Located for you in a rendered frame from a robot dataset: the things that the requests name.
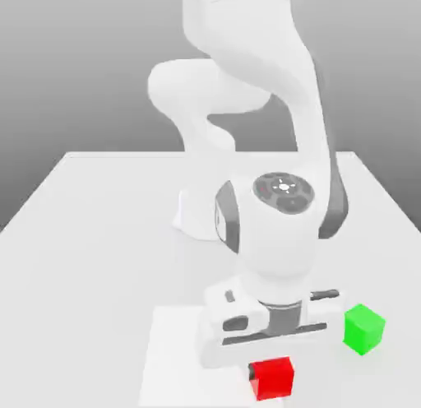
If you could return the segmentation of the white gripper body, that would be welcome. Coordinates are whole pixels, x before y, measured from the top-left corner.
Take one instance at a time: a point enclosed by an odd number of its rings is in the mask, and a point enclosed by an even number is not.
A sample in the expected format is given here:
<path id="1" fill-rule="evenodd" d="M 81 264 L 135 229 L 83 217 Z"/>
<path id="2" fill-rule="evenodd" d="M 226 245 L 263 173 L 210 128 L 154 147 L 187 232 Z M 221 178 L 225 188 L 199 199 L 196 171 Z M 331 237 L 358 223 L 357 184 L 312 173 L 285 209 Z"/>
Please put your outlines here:
<path id="1" fill-rule="evenodd" d="M 263 332 L 230 338 L 203 336 L 198 341 L 198 361 L 205 369 L 218 369 L 291 356 L 307 348 L 341 343 L 342 339 L 343 322 L 305 325 L 283 336 L 267 336 Z"/>

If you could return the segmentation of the small red cube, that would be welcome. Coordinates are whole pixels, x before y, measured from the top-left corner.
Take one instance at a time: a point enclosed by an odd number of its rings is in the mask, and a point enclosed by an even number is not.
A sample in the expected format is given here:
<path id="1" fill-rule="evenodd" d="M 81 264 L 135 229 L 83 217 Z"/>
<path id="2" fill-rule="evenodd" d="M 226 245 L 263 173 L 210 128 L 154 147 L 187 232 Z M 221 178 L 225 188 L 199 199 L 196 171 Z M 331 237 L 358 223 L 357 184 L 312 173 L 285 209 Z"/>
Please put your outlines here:
<path id="1" fill-rule="evenodd" d="M 248 375 L 258 401 L 287 397 L 292 394 L 294 366 L 289 357 L 250 363 Z"/>

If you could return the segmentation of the small green cube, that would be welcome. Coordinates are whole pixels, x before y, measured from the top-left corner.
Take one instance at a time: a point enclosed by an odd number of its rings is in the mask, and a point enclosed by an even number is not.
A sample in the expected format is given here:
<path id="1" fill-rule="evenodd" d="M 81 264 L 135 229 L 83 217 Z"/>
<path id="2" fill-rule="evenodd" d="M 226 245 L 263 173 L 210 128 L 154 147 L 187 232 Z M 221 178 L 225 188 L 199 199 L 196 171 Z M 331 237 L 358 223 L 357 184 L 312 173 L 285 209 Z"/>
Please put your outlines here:
<path id="1" fill-rule="evenodd" d="M 345 312 L 343 342 L 359 355 L 365 355 L 382 341 L 386 319 L 363 304 Z"/>

